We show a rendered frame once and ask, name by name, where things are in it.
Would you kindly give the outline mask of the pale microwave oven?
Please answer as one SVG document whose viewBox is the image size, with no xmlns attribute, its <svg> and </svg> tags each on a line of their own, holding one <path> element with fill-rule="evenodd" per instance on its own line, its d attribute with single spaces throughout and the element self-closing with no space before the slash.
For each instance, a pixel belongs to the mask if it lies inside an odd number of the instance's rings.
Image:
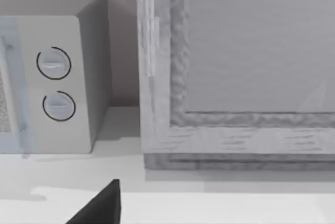
<svg viewBox="0 0 335 224">
<path fill-rule="evenodd" d="M 110 36 L 107 0 L 0 0 L 0 16 L 18 19 L 36 148 L 33 153 L 90 153 L 111 100 Z M 72 67 L 50 80 L 36 66 L 37 54 L 63 49 Z M 75 101 L 68 121 L 50 119 L 46 95 L 62 91 Z"/>
</svg>

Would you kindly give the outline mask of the pale round microwave knob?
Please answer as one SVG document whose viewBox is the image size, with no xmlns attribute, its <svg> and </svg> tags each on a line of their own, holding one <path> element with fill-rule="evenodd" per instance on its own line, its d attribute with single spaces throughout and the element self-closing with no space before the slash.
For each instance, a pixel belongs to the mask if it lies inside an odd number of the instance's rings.
<svg viewBox="0 0 335 224">
<path fill-rule="evenodd" d="M 61 80 L 70 73 L 72 63 L 63 49 L 51 47 L 37 54 L 36 66 L 44 77 L 50 80 Z"/>
<path fill-rule="evenodd" d="M 76 104 L 69 94 L 56 91 L 43 98 L 42 109 L 50 119 L 57 122 L 65 122 L 75 115 Z"/>
</svg>

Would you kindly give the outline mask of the grey wooden cabinet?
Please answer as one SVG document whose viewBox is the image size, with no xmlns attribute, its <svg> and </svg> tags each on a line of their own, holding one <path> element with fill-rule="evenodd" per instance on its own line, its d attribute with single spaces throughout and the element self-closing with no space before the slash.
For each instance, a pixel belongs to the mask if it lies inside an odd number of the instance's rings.
<svg viewBox="0 0 335 224">
<path fill-rule="evenodd" d="M 335 0 L 137 0 L 150 170 L 335 170 Z"/>
</svg>

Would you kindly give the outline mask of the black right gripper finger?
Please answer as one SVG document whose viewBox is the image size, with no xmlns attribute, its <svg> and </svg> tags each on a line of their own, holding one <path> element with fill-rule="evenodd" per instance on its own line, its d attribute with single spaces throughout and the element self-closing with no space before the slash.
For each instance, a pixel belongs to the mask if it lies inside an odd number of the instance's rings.
<svg viewBox="0 0 335 224">
<path fill-rule="evenodd" d="M 114 179 L 65 224 L 120 224 L 120 222 L 120 179 Z"/>
</svg>

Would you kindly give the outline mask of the pale blue microwave door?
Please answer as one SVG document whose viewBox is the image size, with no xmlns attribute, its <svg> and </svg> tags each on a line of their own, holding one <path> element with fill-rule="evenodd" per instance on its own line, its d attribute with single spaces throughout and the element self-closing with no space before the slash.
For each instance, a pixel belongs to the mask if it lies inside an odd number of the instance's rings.
<svg viewBox="0 0 335 224">
<path fill-rule="evenodd" d="M 36 148 L 18 19 L 0 16 L 0 154 Z"/>
</svg>

